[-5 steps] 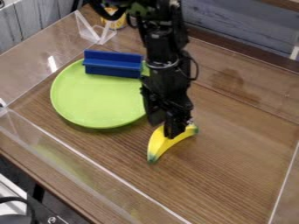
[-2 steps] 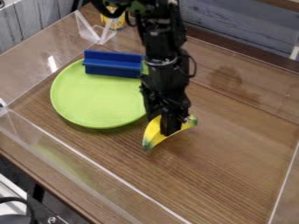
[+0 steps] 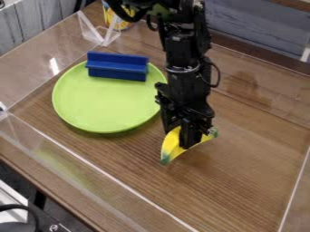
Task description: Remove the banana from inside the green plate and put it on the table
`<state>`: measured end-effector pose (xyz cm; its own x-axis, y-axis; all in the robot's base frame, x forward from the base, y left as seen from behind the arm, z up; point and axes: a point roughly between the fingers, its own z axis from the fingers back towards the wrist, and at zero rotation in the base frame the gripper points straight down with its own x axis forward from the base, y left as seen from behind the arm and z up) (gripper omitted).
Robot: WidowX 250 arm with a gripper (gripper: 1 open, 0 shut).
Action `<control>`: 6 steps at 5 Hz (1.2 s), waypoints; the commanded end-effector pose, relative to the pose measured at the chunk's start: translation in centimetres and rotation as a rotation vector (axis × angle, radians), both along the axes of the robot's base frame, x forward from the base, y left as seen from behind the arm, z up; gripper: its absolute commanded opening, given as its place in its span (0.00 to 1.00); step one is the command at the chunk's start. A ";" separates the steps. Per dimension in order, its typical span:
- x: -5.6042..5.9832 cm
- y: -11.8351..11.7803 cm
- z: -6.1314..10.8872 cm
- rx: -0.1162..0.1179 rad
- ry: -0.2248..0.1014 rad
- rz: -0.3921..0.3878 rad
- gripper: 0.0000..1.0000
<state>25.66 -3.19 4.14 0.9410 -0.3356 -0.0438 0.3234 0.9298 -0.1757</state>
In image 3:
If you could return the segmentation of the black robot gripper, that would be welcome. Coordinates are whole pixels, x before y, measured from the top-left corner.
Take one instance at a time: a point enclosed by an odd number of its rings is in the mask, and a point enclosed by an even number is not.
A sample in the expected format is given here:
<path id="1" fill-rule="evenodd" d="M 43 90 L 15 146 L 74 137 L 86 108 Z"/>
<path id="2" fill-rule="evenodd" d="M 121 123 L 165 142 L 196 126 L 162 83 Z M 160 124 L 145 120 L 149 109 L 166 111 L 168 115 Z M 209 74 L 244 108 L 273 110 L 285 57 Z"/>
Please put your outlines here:
<path id="1" fill-rule="evenodd" d="M 213 68 L 214 64 L 168 65 L 168 83 L 156 84 L 165 133 L 181 125 L 180 146 L 185 150 L 216 137 L 214 109 L 208 98 L 221 80 L 213 82 Z"/>

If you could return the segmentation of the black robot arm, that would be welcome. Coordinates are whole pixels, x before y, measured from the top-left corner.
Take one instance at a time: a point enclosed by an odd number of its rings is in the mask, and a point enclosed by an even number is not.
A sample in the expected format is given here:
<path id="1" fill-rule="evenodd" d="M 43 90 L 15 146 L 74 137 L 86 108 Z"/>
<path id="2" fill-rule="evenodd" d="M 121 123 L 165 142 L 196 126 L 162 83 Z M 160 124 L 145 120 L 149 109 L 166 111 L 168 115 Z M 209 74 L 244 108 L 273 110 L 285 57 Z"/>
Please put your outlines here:
<path id="1" fill-rule="evenodd" d="M 206 56 L 212 49 L 205 0 L 107 0 L 114 13 L 129 23 L 145 19 L 160 33 L 166 54 L 168 82 L 157 83 L 156 101 L 168 132 L 180 128 L 180 146 L 197 145 L 212 132 L 214 110 L 208 103 L 220 85 L 220 68 Z"/>

